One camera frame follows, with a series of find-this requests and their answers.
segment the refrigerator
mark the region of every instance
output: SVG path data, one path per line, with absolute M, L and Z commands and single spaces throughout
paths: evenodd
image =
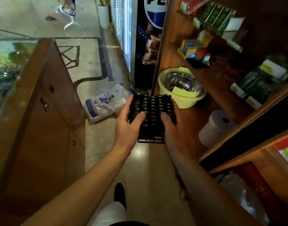
M 131 87 L 150 89 L 167 0 L 111 0 L 112 22 Z

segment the white plastic package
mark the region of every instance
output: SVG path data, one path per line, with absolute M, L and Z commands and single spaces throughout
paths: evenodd
M 89 121 L 95 123 L 113 113 L 119 115 L 131 95 L 131 91 L 117 84 L 105 93 L 87 99 L 84 103 L 84 109 Z
M 228 175 L 218 175 L 215 180 L 235 201 L 237 201 L 238 204 L 255 217 L 261 224 L 266 226 L 270 223 L 258 196 L 240 176 L 230 171 Z

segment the finger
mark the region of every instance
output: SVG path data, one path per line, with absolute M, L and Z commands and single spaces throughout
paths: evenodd
M 174 124 L 171 121 L 171 118 L 167 113 L 162 113 L 161 114 L 161 120 L 165 126 L 165 130 L 171 129 L 174 127 Z
M 131 102 L 133 101 L 133 95 L 131 95 L 131 97 L 127 100 L 127 102 L 125 103 L 124 107 L 121 110 L 121 113 L 118 117 L 118 120 L 123 120 L 123 121 L 127 121 L 127 116 L 129 113 L 129 109 L 131 106 Z
M 131 127 L 133 127 L 135 130 L 139 130 L 142 122 L 145 119 L 146 114 L 142 111 L 140 112 L 136 118 L 131 122 Z
M 183 122 L 182 114 L 180 108 L 177 106 L 176 102 L 171 98 L 173 106 L 174 106 L 174 113 L 176 117 L 176 123 L 181 124 Z

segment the pant leg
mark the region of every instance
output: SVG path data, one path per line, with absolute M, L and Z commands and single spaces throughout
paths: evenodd
M 109 226 L 122 221 L 126 221 L 126 210 L 120 202 L 113 202 L 98 214 L 92 226 Z

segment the white flower pot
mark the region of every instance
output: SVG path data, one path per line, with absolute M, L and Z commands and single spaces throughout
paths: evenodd
M 109 14 L 108 14 L 108 6 L 98 5 L 98 16 L 101 27 L 104 29 L 109 28 Z

